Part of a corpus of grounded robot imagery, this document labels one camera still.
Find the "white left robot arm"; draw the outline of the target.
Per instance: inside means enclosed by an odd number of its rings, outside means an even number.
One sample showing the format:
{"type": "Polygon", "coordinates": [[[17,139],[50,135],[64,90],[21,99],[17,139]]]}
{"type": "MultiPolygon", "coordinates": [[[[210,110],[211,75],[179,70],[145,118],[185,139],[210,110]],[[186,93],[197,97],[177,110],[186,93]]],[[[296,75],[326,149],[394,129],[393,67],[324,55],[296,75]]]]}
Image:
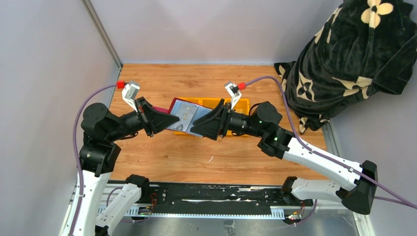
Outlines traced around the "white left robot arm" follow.
{"type": "Polygon", "coordinates": [[[98,212],[121,152],[115,142],[141,130],[152,137],[179,121],[177,116],[154,109],[143,97],[136,99],[134,104],[134,111],[120,117],[102,103],[93,103],[84,110],[81,123],[84,144],[75,150],[79,177],[69,215],[72,222],[64,228],[62,235],[110,236],[134,203],[150,203],[152,206],[157,203],[149,179],[131,174],[113,201],[102,213],[98,212]]]}

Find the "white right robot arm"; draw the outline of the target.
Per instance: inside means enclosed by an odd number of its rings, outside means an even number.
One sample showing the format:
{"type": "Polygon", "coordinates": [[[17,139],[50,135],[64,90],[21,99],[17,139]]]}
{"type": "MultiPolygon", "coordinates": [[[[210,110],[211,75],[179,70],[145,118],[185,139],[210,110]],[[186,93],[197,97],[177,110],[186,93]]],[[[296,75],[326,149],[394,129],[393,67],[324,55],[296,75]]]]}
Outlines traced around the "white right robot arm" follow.
{"type": "Polygon", "coordinates": [[[377,186],[377,165],[371,161],[352,162],[320,148],[280,127],[282,115],[269,102],[255,106],[250,115],[237,113],[222,101],[206,115],[195,120],[191,132],[216,140],[228,131],[235,135],[258,137],[263,153],[306,166],[326,176],[327,180],[288,177],[280,190],[287,205],[304,200],[341,203],[355,213],[369,215],[377,186]]]}

